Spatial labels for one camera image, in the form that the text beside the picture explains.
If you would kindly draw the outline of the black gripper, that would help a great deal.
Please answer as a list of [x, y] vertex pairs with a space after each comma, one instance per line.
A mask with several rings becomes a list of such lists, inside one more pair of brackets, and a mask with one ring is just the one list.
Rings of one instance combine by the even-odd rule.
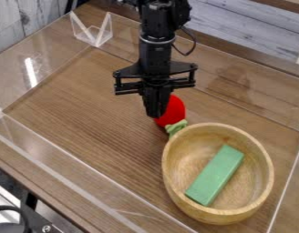
[[[117, 95], [143, 94], [145, 114], [151, 118], [161, 117], [167, 110], [172, 89], [193, 87], [196, 71], [195, 63], [171, 61], [167, 74], [151, 75], [143, 71], [140, 64], [135, 63], [113, 72], [115, 93]], [[155, 88], [143, 89], [144, 84], [149, 87], [160, 87], [159, 91]]]

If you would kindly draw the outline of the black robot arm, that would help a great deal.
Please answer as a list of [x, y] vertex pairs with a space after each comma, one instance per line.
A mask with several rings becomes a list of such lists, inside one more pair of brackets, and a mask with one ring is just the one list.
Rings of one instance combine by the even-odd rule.
[[137, 62], [113, 72], [115, 93], [137, 93], [143, 97], [145, 114], [159, 118], [167, 111], [169, 95], [175, 89], [193, 87], [195, 63], [171, 60], [171, 49], [188, 56], [196, 46], [183, 53], [175, 46], [175, 32], [183, 30], [189, 21], [191, 5], [187, 0], [121, 0], [140, 14]]

